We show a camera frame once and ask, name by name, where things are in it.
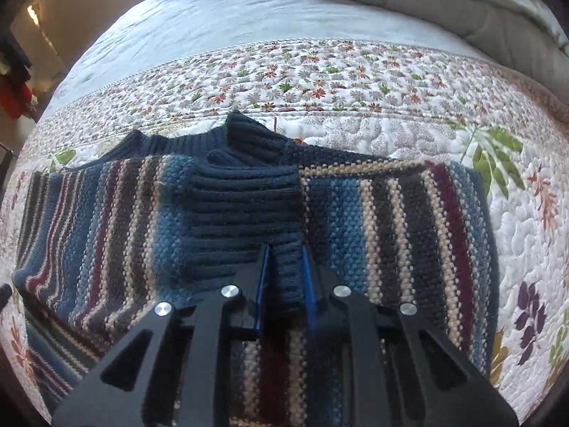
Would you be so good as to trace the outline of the striped navy knit sweater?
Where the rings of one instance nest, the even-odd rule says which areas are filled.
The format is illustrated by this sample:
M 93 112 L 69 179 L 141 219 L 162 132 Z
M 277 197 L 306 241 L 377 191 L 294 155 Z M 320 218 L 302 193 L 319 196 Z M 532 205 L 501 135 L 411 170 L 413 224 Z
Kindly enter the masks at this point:
M 195 306 L 262 245 L 269 316 L 263 340 L 233 344 L 238 425 L 341 424 L 340 354 L 304 318 L 304 246 L 370 302 L 415 304 L 489 373 L 499 265 L 481 174 L 302 144 L 232 112 L 32 176 L 12 280 L 49 412 L 153 305 Z

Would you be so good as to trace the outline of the red and black hanging clothes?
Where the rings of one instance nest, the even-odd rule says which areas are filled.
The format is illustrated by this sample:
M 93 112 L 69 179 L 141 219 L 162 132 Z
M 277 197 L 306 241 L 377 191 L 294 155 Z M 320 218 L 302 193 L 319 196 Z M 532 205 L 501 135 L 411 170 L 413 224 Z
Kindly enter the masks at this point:
M 13 120 L 24 116 L 38 122 L 33 92 L 27 85 L 32 63 L 10 30 L 1 35 L 1 61 L 8 68 L 1 74 L 2 109 Z

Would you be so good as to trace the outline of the white floral quilted bedspread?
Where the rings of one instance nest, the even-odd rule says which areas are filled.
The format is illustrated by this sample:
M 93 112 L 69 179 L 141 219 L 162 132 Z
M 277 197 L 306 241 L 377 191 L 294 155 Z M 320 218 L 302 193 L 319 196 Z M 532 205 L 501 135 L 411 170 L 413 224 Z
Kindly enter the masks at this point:
M 1 202 L 5 366 L 43 419 L 31 369 L 18 240 L 31 178 L 75 169 L 127 135 L 177 138 L 232 112 L 302 144 L 393 160 L 455 161 L 484 183 L 499 265 L 497 328 L 482 375 L 520 420 L 568 363 L 568 108 L 525 75 L 444 51 L 286 39 L 166 62 L 42 117 Z

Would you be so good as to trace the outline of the light blue bed sheet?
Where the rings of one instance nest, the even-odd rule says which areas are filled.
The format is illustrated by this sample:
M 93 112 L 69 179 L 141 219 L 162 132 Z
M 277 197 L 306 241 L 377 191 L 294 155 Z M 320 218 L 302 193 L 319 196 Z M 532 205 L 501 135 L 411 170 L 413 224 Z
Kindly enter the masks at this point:
M 166 62 L 281 39 L 362 39 L 488 58 L 433 23 L 346 0 L 144 0 L 78 59 L 42 115 Z

